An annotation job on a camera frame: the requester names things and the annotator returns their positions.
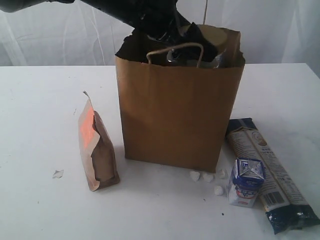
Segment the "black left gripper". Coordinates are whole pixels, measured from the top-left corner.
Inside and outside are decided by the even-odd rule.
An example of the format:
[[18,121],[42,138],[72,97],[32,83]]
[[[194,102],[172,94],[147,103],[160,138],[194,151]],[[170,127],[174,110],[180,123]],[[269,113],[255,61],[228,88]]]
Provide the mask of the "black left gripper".
[[147,9],[139,14],[139,24],[136,27],[149,38],[168,47],[185,43],[197,43],[203,47],[202,60],[211,62],[217,55],[218,49],[203,36],[195,23],[188,22],[187,30],[182,30],[184,17],[176,9],[158,11]]

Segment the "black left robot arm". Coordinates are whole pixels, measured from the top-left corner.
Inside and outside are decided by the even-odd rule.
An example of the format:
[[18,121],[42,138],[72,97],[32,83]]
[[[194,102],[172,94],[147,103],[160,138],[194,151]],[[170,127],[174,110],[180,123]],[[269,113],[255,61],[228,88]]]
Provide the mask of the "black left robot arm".
[[197,44],[178,50],[175,58],[212,62],[218,55],[217,47],[205,39],[200,28],[179,13],[175,0],[87,0],[85,3],[166,47]]

